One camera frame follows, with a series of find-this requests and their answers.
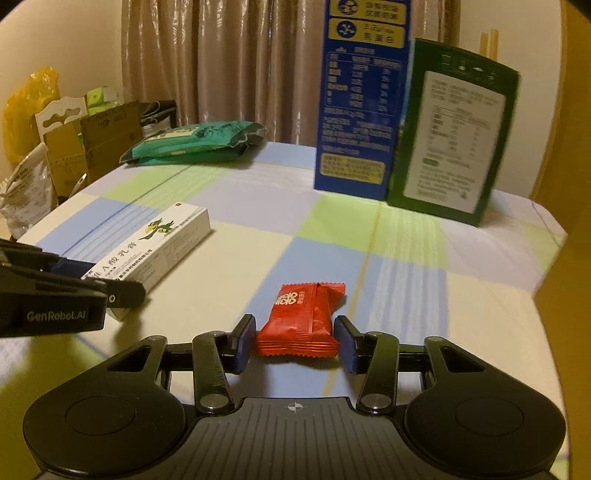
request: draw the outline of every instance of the green package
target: green package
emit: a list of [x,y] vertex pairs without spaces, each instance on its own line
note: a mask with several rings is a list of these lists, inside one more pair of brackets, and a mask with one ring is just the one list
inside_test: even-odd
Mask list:
[[247,121],[186,125],[142,140],[120,163],[161,165],[237,160],[264,138],[264,127]]
[[388,203],[478,225],[511,129],[519,73],[422,38],[413,56]]

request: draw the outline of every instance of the curtain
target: curtain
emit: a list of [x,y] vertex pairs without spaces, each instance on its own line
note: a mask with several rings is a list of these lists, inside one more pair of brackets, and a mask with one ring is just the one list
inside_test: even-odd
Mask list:
[[[411,35],[440,38],[443,1],[413,0]],[[244,119],[316,144],[324,0],[124,0],[122,15],[126,100],[174,99],[181,125]]]

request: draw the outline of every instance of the yellow plastic bag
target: yellow plastic bag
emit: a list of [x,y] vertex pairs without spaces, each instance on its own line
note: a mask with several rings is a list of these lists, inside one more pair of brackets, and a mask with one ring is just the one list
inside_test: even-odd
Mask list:
[[32,73],[26,84],[6,102],[2,136],[6,158],[13,169],[40,142],[33,115],[59,98],[57,72],[43,67]]

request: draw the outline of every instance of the table surface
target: table surface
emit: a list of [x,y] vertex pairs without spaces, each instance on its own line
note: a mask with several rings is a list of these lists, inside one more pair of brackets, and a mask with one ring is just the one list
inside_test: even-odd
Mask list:
[[[244,313],[254,314],[260,329],[282,284],[344,282],[346,301],[336,314],[346,314],[360,331],[382,330],[417,344],[445,336],[564,411],[532,300],[564,239],[553,217],[528,199],[498,191],[480,228],[319,192],[312,188],[315,153],[267,143],[252,161],[237,164],[121,167],[27,232],[22,242],[98,261],[175,202],[209,210],[211,236],[142,308],[80,335],[86,347],[78,339],[61,340],[76,343],[78,369],[148,335],[177,343],[208,330],[231,330]],[[50,348],[47,339],[34,342],[37,349]],[[0,384],[18,384],[31,348],[29,339],[0,343]],[[238,398],[356,398],[360,387],[335,359],[255,358],[230,384]],[[401,374],[399,401],[419,390],[416,374]],[[173,376],[172,391],[192,402],[190,374]],[[561,455],[566,452],[565,445]]]

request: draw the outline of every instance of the nutrition facts label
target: nutrition facts label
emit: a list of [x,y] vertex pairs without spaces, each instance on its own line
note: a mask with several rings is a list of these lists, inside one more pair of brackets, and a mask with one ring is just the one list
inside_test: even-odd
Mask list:
[[355,53],[328,55],[325,105],[391,116],[400,62]]
[[500,93],[427,72],[404,196],[473,213],[504,107]]

